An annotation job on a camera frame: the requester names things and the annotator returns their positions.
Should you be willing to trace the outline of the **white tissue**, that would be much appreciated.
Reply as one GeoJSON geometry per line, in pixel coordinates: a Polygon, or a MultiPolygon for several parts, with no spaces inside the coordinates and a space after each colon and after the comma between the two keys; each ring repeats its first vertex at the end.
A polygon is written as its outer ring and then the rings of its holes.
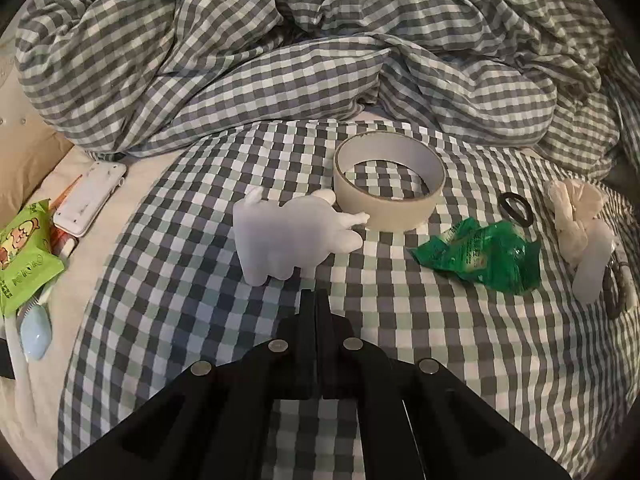
{"type": "Polygon", "coordinates": [[[546,194],[561,256],[575,269],[588,244],[588,228],[608,199],[593,184],[576,179],[549,181],[546,194]]]}

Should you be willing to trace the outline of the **white animal figurine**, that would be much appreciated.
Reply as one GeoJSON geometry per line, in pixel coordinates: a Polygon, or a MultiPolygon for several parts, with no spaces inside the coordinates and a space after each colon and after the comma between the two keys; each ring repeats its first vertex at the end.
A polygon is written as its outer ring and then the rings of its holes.
{"type": "Polygon", "coordinates": [[[312,269],[331,254],[362,247],[354,227],[367,224],[370,216],[337,211],[336,195],[329,188],[282,205],[262,194],[262,188],[254,188],[232,207],[235,250],[247,284],[260,286],[268,278],[286,281],[297,268],[312,269]]]}

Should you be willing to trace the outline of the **grey checkered duvet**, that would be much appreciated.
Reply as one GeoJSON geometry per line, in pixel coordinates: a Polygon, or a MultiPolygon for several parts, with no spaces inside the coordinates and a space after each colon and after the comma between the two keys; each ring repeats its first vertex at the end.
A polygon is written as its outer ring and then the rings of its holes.
{"type": "Polygon", "coordinates": [[[32,0],[15,64],[96,154],[377,106],[592,178],[639,162],[639,75],[593,0],[32,0]]]}

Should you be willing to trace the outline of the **orange small packet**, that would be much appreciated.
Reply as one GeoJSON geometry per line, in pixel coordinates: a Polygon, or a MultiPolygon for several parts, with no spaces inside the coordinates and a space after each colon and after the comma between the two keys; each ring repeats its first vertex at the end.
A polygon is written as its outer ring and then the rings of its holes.
{"type": "MultiPolygon", "coordinates": [[[[53,201],[49,204],[50,216],[54,217],[54,214],[58,211],[58,208],[66,200],[68,194],[73,187],[79,182],[82,176],[78,176],[73,182],[53,201]]],[[[75,249],[78,239],[70,233],[58,228],[54,223],[51,223],[50,227],[50,247],[53,255],[61,257],[63,255],[63,248],[68,243],[72,243],[72,250],[75,249]]]]}

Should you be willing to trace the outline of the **white rectangular case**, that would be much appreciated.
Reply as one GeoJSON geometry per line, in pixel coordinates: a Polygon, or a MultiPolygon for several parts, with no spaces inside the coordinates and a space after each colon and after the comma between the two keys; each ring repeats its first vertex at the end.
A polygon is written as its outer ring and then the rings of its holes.
{"type": "Polygon", "coordinates": [[[56,208],[53,224],[74,237],[83,237],[126,178],[120,162],[94,162],[56,208]]]}

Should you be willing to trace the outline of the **light blue oval case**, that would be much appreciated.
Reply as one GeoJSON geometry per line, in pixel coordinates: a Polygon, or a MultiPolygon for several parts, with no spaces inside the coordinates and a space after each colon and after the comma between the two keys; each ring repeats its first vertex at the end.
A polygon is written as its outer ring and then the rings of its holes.
{"type": "Polygon", "coordinates": [[[52,328],[45,307],[34,304],[25,311],[20,329],[21,343],[29,361],[39,361],[52,340],[52,328]]]}

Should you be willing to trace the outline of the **white tape roll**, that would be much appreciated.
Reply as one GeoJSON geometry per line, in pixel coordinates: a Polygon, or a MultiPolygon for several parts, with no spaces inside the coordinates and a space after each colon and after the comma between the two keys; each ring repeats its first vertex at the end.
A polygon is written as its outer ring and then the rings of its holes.
{"type": "Polygon", "coordinates": [[[367,131],[343,141],[334,152],[337,206],[350,214],[368,214],[370,230],[407,232],[422,226],[445,183],[440,157],[406,134],[367,131]]]}

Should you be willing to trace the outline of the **beige pillow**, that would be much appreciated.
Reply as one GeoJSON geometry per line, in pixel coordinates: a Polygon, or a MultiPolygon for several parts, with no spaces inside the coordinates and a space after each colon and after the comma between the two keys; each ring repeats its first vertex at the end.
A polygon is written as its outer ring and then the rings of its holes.
{"type": "Polygon", "coordinates": [[[38,115],[1,113],[0,222],[4,228],[73,144],[38,115]]]}

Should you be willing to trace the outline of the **green snack packet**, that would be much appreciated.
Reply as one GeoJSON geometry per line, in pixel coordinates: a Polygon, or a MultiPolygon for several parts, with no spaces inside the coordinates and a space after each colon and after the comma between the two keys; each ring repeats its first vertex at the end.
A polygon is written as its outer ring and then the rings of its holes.
{"type": "Polygon", "coordinates": [[[1,232],[1,314],[8,318],[64,270],[51,252],[49,201],[25,206],[1,232]]]}

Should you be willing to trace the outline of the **green wrapper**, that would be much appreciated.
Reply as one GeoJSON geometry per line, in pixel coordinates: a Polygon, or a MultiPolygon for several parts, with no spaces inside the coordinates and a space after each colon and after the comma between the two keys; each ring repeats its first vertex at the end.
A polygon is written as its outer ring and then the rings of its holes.
{"type": "Polygon", "coordinates": [[[497,292],[524,295],[540,284],[539,240],[501,220],[483,226],[466,218],[413,248],[420,266],[482,284],[497,292]]]}

